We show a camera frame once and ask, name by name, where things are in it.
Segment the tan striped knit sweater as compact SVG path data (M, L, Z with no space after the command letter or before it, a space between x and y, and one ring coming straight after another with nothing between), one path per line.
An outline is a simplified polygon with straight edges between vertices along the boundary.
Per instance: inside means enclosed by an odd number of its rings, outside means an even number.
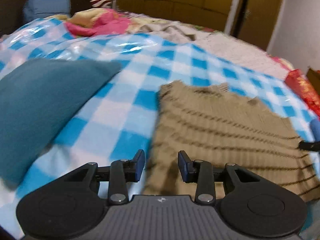
M144 194L195 194L183 182L178 152L223 168L236 163L297 194L319 200L319 178L288 118L257 98L229 92L226 84L195 87L181 81L158 93L159 117L146 167Z

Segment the blue knit garment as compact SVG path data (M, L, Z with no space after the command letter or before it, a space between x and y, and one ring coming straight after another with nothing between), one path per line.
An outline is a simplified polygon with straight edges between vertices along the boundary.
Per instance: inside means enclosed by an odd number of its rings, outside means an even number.
M319 119L313 119L310 122L310 129L312 131L312 134L314 136L315 141L320 141L320 120Z

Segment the blue white checkered sheet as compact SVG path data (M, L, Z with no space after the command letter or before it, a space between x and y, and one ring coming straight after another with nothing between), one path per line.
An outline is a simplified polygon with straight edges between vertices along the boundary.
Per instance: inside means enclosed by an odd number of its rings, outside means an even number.
M73 38L61 21L35 20L1 43L1 74L39 57L114 60L123 68L75 115L17 189L1 186L1 226L16 239L23 236L16 206L25 194L89 161L105 166L147 149L156 121L156 95L165 83L226 82L232 92L258 97L270 110L288 117L303 139L314 139L309 124L315 115L283 81L191 43L175 44L148 34Z

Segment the red plastic bag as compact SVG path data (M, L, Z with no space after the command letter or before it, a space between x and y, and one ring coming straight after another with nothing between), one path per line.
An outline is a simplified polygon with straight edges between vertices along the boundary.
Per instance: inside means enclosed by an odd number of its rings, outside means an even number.
M285 78L285 84L299 96L318 117L320 115L319 95L312 84L303 77L300 69L292 70Z

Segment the wooden side cabinet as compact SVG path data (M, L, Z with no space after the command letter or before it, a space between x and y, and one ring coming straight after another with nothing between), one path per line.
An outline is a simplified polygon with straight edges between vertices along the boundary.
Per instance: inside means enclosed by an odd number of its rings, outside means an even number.
M314 87L318 95L320 95L320 71L309 68L306 74L309 82Z

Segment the teal folded garment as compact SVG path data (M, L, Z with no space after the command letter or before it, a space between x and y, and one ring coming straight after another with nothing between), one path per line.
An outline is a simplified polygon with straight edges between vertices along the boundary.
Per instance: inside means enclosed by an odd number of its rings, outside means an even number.
M1 178L11 188L119 62L32 59L1 79Z

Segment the white floral bedsheet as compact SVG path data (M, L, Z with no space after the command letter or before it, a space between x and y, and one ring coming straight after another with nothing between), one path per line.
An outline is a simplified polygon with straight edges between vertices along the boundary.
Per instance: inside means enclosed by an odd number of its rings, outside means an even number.
M130 20L138 17L153 18L133 12L126 12L125 16ZM221 31L187 23L182 24L197 30L197 40L189 43L193 43L209 53L231 61L234 64L277 77L281 80L285 79L288 72L294 70L293 65L289 61L272 56L252 44L234 38Z

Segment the beige crumpled cloth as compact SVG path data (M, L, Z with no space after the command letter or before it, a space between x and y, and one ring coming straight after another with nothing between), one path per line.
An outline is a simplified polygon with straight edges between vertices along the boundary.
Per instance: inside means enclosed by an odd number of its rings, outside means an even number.
M157 35L174 43L189 43L197 40L197 30L177 21L155 18L133 18L126 32L128 34L147 33Z

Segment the pink floral blanket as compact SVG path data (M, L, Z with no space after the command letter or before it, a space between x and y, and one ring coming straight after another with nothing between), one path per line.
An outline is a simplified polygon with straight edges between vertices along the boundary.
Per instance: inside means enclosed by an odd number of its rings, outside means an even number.
M126 33L131 20L113 9L92 8L76 12L64 22L74 36L121 35Z

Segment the brown wooden door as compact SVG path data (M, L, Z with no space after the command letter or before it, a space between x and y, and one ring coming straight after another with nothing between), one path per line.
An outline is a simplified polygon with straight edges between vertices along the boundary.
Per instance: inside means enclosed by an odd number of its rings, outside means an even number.
M266 50L283 0L239 0L231 35Z

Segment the red white striped cloth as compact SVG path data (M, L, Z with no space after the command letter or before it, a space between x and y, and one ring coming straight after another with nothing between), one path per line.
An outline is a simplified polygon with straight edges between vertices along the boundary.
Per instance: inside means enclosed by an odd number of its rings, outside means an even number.
M90 0L92 8L114 8L114 3L116 0Z

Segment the blue pillow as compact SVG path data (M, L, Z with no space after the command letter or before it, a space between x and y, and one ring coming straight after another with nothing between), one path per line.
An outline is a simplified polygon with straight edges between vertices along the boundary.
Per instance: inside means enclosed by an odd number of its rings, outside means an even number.
M71 0L26 0L22 17L23 23L29 23L37 18L53 15L70 15Z

